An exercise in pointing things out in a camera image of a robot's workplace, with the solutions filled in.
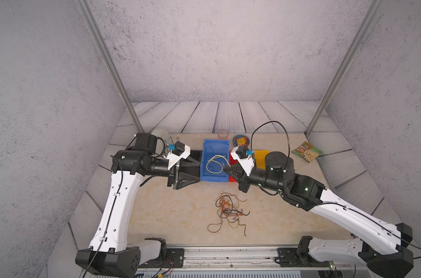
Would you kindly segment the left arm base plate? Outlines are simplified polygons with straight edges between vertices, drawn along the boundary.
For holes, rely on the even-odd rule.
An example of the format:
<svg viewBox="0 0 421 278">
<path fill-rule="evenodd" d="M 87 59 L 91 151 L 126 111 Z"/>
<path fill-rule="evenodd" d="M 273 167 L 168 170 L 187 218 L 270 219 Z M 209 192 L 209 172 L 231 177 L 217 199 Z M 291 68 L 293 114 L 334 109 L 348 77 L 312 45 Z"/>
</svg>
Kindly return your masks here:
<svg viewBox="0 0 421 278">
<path fill-rule="evenodd" d="M 140 264 L 138 269 L 160 269 L 160 268 L 183 268 L 185 249 L 167 248 L 167 254 L 163 259 L 153 259 L 144 264 Z"/>
</svg>

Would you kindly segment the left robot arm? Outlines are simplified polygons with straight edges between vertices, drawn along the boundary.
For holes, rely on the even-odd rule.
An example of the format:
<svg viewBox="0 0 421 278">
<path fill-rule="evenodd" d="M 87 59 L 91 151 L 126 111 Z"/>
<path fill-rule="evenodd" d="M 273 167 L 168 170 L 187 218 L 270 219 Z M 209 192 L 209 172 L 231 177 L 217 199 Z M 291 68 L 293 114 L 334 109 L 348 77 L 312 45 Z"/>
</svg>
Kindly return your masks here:
<svg viewBox="0 0 421 278">
<path fill-rule="evenodd" d="M 161 137 L 138 133 L 129 145 L 112 156 L 110 191 L 103 216 L 89 247 L 77 252 L 75 263 L 93 275 L 134 278 L 140 266 L 151 263 L 173 268 L 165 239 L 150 237 L 129 246 L 129 220 L 138 189 L 153 177 L 166 177 L 176 189 L 195 184 L 199 176 L 180 167 L 199 167 L 191 148 L 177 141 L 167 144 Z"/>
</svg>

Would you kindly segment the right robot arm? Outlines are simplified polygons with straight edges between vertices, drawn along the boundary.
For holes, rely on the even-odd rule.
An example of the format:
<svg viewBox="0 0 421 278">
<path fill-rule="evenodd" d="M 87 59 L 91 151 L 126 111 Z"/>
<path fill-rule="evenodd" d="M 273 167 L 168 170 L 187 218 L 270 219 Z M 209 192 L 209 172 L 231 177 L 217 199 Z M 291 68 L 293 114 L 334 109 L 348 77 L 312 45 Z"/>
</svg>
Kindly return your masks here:
<svg viewBox="0 0 421 278">
<path fill-rule="evenodd" d="M 349 240 L 323 240 L 303 236 L 296 251 L 302 264 L 339 261 L 361 264 L 382 278 L 404 278 L 414 268 L 417 257 L 408 249 L 412 243 L 410 226 L 392 224 L 351 205 L 319 181 L 297 174 L 294 161 L 282 152 L 270 152 L 265 168 L 256 163 L 256 153 L 245 146 L 230 152 L 235 161 L 223 171 L 236 180 L 238 188 L 247 192 L 254 185 L 273 191 L 288 204 L 314 213 L 346 229 L 354 235 Z"/>
</svg>

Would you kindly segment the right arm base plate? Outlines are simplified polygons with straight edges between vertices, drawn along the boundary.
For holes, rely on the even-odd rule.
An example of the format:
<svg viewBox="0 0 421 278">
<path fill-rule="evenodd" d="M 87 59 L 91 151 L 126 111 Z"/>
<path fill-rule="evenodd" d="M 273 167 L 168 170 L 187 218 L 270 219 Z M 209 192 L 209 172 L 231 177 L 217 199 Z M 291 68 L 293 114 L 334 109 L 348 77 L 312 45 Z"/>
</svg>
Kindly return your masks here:
<svg viewBox="0 0 421 278">
<path fill-rule="evenodd" d="M 328 261 L 317 261 L 307 251 L 299 248 L 278 248 L 274 262 L 280 267 L 328 267 Z"/>
</svg>

